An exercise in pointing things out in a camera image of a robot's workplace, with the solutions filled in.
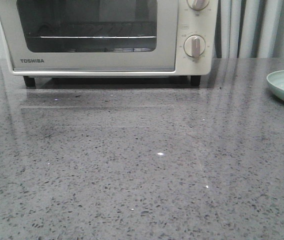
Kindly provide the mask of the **upper oven knob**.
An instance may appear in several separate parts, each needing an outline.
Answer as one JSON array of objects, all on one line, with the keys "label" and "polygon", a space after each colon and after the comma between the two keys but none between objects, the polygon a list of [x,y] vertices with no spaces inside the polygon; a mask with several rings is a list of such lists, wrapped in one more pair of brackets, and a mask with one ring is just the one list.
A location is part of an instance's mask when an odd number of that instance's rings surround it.
[{"label": "upper oven knob", "polygon": [[201,11],[205,9],[208,4],[209,0],[187,0],[189,7],[195,11]]}]

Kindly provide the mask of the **white Toshiba toaster oven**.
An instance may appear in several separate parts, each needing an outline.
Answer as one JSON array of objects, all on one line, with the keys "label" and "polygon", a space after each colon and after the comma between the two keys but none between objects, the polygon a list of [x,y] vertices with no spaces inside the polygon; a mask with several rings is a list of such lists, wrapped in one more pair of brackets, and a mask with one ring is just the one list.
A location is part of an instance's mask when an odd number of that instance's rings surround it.
[{"label": "white Toshiba toaster oven", "polygon": [[[176,59],[173,71],[22,71],[13,70],[9,60],[9,50],[5,39],[3,27],[0,20],[0,27],[3,34],[4,49],[8,69],[15,76],[22,76],[25,85],[33,87],[35,79],[44,78],[137,78],[137,77],[190,77],[192,86],[198,86],[201,76],[211,71],[213,58],[213,45],[215,39],[218,1],[210,0],[203,10],[193,10],[189,7],[187,0],[176,0],[178,2],[178,20],[176,35]],[[184,43],[193,35],[199,35],[205,40],[204,53],[198,57],[190,57],[185,53]]]}]

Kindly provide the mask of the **oven knob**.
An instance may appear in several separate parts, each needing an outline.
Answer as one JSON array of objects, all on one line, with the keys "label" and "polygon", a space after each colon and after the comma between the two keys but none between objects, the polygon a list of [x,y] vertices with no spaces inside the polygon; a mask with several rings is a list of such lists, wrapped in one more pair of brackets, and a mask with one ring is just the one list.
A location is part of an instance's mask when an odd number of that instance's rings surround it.
[{"label": "oven knob", "polygon": [[189,7],[195,11],[201,11],[205,9],[208,4],[209,0],[187,0]]},{"label": "oven knob", "polygon": [[183,48],[189,57],[199,58],[205,51],[205,43],[200,35],[192,35],[185,40]]}]

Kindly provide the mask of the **lower oven knob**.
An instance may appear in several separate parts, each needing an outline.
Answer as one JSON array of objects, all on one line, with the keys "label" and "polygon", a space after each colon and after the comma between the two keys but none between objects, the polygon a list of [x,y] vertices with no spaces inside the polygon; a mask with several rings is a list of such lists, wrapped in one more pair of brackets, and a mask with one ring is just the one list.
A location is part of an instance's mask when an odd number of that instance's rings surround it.
[{"label": "lower oven knob", "polygon": [[200,35],[192,35],[185,40],[183,48],[189,57],[199,58],[205,51],[205,43]]}]

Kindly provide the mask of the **glass oven door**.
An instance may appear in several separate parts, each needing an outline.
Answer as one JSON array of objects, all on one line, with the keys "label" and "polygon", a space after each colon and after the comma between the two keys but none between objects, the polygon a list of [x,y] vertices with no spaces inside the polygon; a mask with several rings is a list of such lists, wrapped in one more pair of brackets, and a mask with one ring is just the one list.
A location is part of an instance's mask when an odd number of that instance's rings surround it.
[{"label": "glass oven door", "polygon": [[15,72],[173,71],[176,0],[0,0]]}]

